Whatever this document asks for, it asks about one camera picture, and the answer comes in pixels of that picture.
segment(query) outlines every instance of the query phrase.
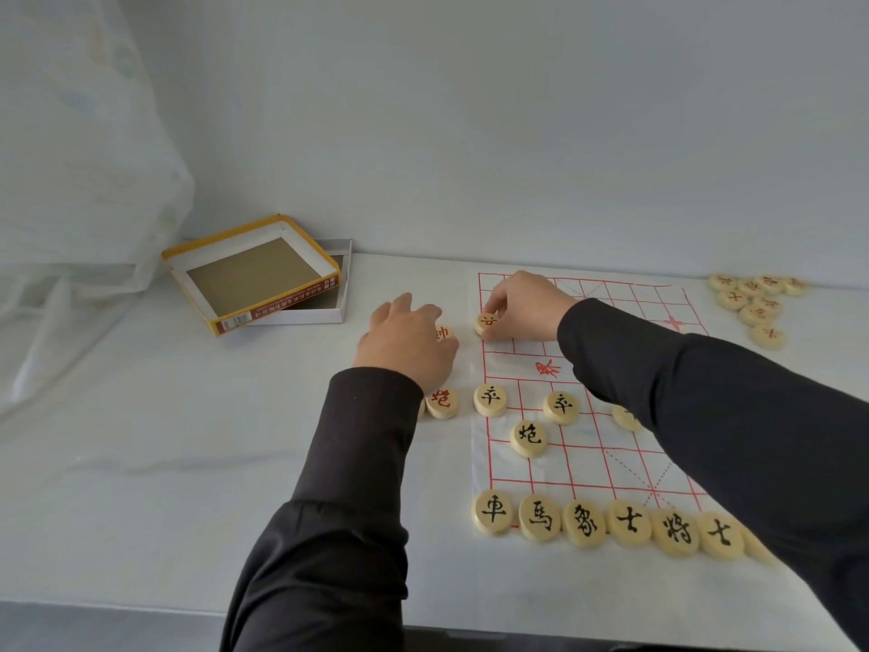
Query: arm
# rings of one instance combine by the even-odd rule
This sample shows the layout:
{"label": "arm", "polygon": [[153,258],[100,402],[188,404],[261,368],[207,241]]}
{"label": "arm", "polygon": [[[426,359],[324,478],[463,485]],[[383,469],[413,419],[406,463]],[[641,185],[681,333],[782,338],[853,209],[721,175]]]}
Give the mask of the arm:
{"label": "arm", "polygon": [[733,343],[681,335],[596,300],[568,302],[544,283],[532,286],[552,300],[536,306],[543,326],[526,326],[493,293],[501,334],[555,333],[577,379],[652,430],[869,648],[869,403]]}
{"label": "arm", "polygon": [[402,297],[375,311],[355,368],[332,378],[293,498],[242,570],[223,652],[403,649],[404,461],[422,387],[447,379],[458,343],[435,340],[439,308],[410,312]]}

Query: white fabric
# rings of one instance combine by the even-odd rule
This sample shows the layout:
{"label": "white fabric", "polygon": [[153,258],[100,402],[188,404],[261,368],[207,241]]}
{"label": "white fabric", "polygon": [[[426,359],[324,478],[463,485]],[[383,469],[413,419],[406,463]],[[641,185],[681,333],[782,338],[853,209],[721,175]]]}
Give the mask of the white fabric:
{"label": "white fabric", "polygon": [[0,416],[129,308],[192,201],[116,0],[0,0]]}

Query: paper chessboard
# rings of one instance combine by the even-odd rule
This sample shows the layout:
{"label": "paper chessboard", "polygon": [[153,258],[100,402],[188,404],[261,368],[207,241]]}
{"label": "paper chessboard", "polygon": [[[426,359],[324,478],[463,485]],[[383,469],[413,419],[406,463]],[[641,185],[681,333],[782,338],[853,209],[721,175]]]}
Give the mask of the paper chessboard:
{"label": "paper chessboard", "polygon": [[[680,333],[708,336],[682,287],[654,277],[646,277],[647,283],[627,283],[572,278],[554,270],[544,274],[577,301],[593,297]],[[474,274],[472,310],[482,311],[492,289],[507,276]],[[477,342],[479,349],[471,353],[473,383],[502,386],[508,406],[498,418],[473,413],[475,494],[502,489],[514,503],[530,493],[544,493],[562,505],[582,495],[601,506],[626,499],[648,508],[679,508],[689,513],[721,509],[673,464],[651,432],[632,433],[615,424],[612,405],[576,381],[556,341]],[[555,390],[572,393],[579,401],[581,415],[574,424],[558,426],[543,416],[543,401]],[[522,419],[541,422],[549,436],[546,452],[535,459],[521,457],[509,443],[510,429]]]}

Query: left hand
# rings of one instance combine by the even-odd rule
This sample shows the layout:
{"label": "left hand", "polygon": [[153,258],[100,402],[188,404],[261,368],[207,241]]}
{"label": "left hand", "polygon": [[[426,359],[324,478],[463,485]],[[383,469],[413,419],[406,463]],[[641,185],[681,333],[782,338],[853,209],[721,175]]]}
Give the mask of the left hand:
{"label": "left hand", "polygon": [[424,304],[410,310],[412,295],[405,293],[384,302],[371,315],[371,326],[359,340],[353,367],[394,370],[420,385],[423,394],[443,386],[453,371],[459,341],[439,341],[435,321],[440,307]]}

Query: wooden game piece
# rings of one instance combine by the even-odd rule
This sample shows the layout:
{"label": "wooden game piece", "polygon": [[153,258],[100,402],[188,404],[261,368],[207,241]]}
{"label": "wooden game piece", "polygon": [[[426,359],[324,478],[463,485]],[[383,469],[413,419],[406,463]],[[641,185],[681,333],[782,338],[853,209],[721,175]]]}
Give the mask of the wooden game piece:
{"label": "wooden game piece", "polygon": [[606,509],[606,530],[622,547],[641,547],[652,537],[652,523],[643,506],[613,501]]}
{"label": "wooden game piece", "polygon": [[455,338],[453,330],[446,325],[435,325],[434,332],[435,338],[437,338],[438,340],[444,340],[445,338]]}
{"label": "wooden game piece", "polygon": [[785,286],[785,295],[791,295],[791,297],[801,297],[806,292],[806,282],[795,279],[792,276],[789,276],[783,282]]}
{"label": "wooden game piece", "polygon": [[736,287],[736,277],[730,274],[712,274],[707,283],[712,290],[721,292],[723,290],[733,290]]}
{"label": "wooden game piece", "polygon": [[701,548],[712,558],[732,560],[745,552],[745,541],[740,525],[730,515],[703,512],[697,515],[697,529],[700,531]]}
{"label": "wooden game piece", "polygon": [[499,489],[487,489],[473,500],[473,525],[483,533],[497,536],[513,525],[510,496]]}
{"label": "wooden game piece", "polygon": [[781,291],[785,289],[785,284],[782,280],[770,274],[762,274],[755,281],[760,284],[766,295],[781,295]]}
{"label": "wooden game piece", "polygon": [[643,424],[637,417],[627,411],[622,405],[613,405],[613,420],[628,432],[641,432]]}
{"label": "wooden game piece", "polygon": [[501,416],[506,412],[506,392],[497,384],[481,384],[473,392],[473,407],[488,418]]}
{"label": "wooden game piece", "polygon": [[546,428],[537,421],[523,419],[510,430],[510,446],[522,457],[537,457],[549,446]]}
{"label": "wooden game piece", "polygon": [[599,547],[606,540],[606,520],[603,513],[588,499],[576,499],[564,507],[561,527],[574,547]]}
{"label": "wooden game piece", "polygon": [[764,294],[763,286],[757,283],[754,279],[740,279],[736,283],[736,289],[743,295],[748,295],[749,297]]}
{"label": "wooden game piece", "polygon": [[426,409],[436,419],[450,419],[459,413],[459,394],[451,386],[444,385],[426,397]]}
{"label": "wooden game piece", "polygon": [[567,391],[553,391],[543,401],[543,414],[559,425],[570,425],[580,416],[580,404]]}
{"label": "wooden game piece", "polygon": [[767,297],[766,295],[762,295],[760,297],[755,297],[752,300],[752,304],[757,307],[764,307],[773,317],[777,317],[778,314],[782,312],[784,306],[782,306],[781,302],[776,300],[773,297]]}
{"label": "wooden game piece", "polygon": [[751,340],[764,350],[781,350],[788,343],[785,332],[769,325],[758,325],[748,333]]}
{"label": "wooden game piece", "polygon": [[770,551],[764,543],[761,542],[754,533],[752,533],[748,526],[744,525],[744,523],[739,522],[740,525],[740,533],[742,534],[742,540],[745,543],[745,555],[754,558],[755,561],[760,562],[768,562],[768,563],[777,563],[780,562],[778,558],[773,555],[773,552]]}
{"label": "wooden game piece", "polygon": [[479,316],[477,316],[477,322],[473,324],[473,331],[477,333],[477,336],[483,336],[483,332],[492,325],[494,325],[494,323],[497,321],[498,318],[496,318],[493,314],[480,314]]}
{"label": "wooden game piece", "polygon": [[728,311],[739,311],[748,304],[748,295],[743,295],[736,290],[723,290],[715,299],[718,301],[719,306],[726,308]]}
{"label": "wooden game piece", "polygon": [[749,327],[757,327],[772,322],[774,317],[765,307],[757,304],[749,304],[740,309],[740,320]]}
{"label": "wooden game piece", "polygon": [[561,513],[544,494],[529,494],[519,504],[519,528],[534,542],[548,542],[561,530]]}
{"label": "wooden game piece", "polygon": [[652,539],[661,551],[675,558],[688,558],[697,553],[701,539],[693,517],[671,508],[653,510],[649,517]]}

